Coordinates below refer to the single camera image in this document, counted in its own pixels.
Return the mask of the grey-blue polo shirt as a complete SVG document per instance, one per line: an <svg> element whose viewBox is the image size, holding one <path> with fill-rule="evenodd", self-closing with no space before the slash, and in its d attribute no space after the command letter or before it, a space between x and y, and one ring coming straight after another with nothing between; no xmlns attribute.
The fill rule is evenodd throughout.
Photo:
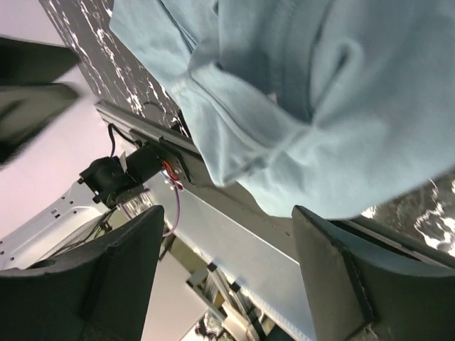
<svg viewBox="0 0 455 341"><path fill-rule="evenodd" d="M116 1L212 182L355 217L454 167L453 1Z"/></svg>

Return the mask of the aluminium front rail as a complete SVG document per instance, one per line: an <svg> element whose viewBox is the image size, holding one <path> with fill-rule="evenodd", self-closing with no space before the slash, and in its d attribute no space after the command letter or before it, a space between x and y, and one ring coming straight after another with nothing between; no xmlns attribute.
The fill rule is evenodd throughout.
<svg viewBox="0 0 455 341"><path fill-rule="evenodd" d="M180 215L176 235L236 281L292 337L315 340L291 221L264 214L238 184L215 187L198 149L184 135L109 102L98 102L95 107L105 122L124 134L181 154L188 175L180 178L179 205L162 176L147 182L167 218Z"/></svg>

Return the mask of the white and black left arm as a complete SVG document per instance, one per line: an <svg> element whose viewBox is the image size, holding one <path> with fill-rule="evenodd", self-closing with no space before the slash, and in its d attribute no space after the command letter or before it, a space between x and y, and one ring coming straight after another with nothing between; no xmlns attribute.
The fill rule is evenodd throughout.
<svg viewBox="0 0 455 341"><path fill-rule="evenodd" d="M1 269L27 269L69 249L84 230L145 190L160 171L172 180L188 175L178 151L145 144L128 156L99 158L53 204L1 239Z"/></svg>

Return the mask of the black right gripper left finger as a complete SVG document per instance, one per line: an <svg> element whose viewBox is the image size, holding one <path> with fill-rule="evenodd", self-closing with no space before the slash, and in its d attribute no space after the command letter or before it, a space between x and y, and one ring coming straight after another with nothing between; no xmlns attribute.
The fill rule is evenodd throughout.
<svg viewBox="0 0 455 341"><path fill-rule="evenodd" d="M2 340L140 340L164 228L155 205L25 269L1 272Z"/></svg>

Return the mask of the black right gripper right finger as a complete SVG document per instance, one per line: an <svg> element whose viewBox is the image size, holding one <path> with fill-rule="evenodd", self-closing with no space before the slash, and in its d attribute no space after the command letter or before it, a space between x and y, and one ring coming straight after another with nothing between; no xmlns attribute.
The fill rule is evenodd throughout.
<svg viewBox="0 0 455 341"><path fill-rule="evenodd" d="M301 206L292 224L317 340L454 339L452 256Z"/></svg>

